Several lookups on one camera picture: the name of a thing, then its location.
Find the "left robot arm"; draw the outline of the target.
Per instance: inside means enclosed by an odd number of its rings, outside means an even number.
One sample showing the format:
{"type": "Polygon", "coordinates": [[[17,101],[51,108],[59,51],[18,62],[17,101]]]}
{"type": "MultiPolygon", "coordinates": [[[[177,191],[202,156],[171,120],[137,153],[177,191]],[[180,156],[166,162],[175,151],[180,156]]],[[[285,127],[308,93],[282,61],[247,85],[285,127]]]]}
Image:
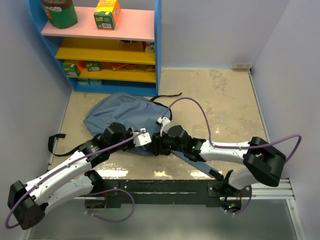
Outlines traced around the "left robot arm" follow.
{"type": "Polygon", "coordinates": [[[7,205],[10,209],[5,228],[28,230],[37,225],[51,210],[80,196],[107,196],[119,192],[117,186],[108,189],[94,167],[109,159],[117,151],[149,144],[151,138],[144,129],[127,129],[114,122],[103,133],[80,144],[67,153],[68,157],[43,175],[10,186],[7,205]]]}

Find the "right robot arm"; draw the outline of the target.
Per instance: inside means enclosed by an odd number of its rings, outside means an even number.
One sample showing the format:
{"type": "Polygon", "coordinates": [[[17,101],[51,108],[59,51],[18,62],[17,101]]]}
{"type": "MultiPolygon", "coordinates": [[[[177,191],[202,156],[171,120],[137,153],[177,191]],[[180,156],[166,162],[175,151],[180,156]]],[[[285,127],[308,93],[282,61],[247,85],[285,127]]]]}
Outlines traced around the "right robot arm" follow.
{"type": "Polygon", "coordinates": [[[239,143],[218,142],[190,136],[180,125],[172,126],[165,133],[154,133],[147,151],[155,156],[180,152],[191,162],[225,161],[241,164],[239,170],[231,170],[226,176],[212,171],[218,181],[224,181],[223,192],[235,196],[243,188],[261,183],[277,187],[280,183],[286,156],[260,137],[239,143]]]}

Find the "blue student backpack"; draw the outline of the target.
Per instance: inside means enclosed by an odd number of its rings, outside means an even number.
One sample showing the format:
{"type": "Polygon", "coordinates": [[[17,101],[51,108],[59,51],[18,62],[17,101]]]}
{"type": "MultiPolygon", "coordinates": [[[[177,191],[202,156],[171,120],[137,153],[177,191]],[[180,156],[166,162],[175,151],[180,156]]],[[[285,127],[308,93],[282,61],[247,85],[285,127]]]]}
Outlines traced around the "blue student backpack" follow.
{"type": "MultiPolygon", "coordinates": [[[[117,122],[123,124],[126,128],[133,127],[133,129],[145,128],[146,132],[149,132],[150,136],[160,132],[160,127],[156,124],[156,121],[167,110],[167,106],[155,100],[160,97],[178,97],[182,94],[174,95],[158,95],[151,99],[147,99],[143,96],[131,95],[125,92],[114,93],[100,102],[98,102],[85,116],[83,123],[91,135],[96,136],[102,134],[103,131],[112,123],[117,122]]],[[[72,155],[79,147],[67,153],[56,154],[53,153],[53,147],[56,139],[64,139],[66,134],[58,133],[48,138],[48,150],[56,157],[66,157],[72,155]]],[[[154,147],[148,148],[147,146],[134,147],[127,150],[128,153],[140,155],[140,156],[154,156],[153,153],[157,153],[154,147]]],[[[193,162],[186,158],[183,153],[174,153],[176,156],[191,164],[195,168],[201,170],[210,177],[220,177],[223,179],[216,169],[206,165],[205,163],[193,162]]]]}

